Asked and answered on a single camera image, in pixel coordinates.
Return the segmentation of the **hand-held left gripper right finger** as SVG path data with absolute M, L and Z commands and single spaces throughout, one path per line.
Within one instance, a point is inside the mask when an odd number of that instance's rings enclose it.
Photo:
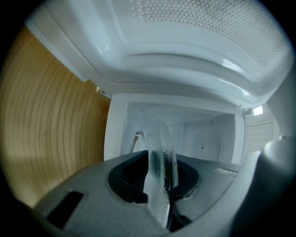
M 291 139 L 268 142 L 241 165 L 182 157 L 199 173 L 192 196 L 176 206 L 189 223 L 173 237 L 264 237 L 291 223 Z

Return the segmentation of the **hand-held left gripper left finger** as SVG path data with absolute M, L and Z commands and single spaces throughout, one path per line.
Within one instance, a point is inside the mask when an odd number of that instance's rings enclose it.
M 67 178 L 35 206 L 50 237 L 164 237 L 144 193 L 148 152 L 90 165 Z

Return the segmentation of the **round glass turntable plate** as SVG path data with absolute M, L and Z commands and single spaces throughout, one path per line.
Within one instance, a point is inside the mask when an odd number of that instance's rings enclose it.
M 145 136 L 148 151 L 148 173 L 144 193 L 148 196 L 148 209 L 158 223 L 166 228 L 169 220 L 169 193 L 179 184 L 177 159 L 167 125 L 161 120 L 148 124 Z

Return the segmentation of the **white microwave oven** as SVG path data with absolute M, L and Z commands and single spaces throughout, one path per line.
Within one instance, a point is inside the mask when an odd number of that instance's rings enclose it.
M 104 160 L 145 149 L 157 119 L 177 154 L 239 164 L 246 116 L 296 66 L 259 0 L 45 0 L 25 24 L 110 98 Z

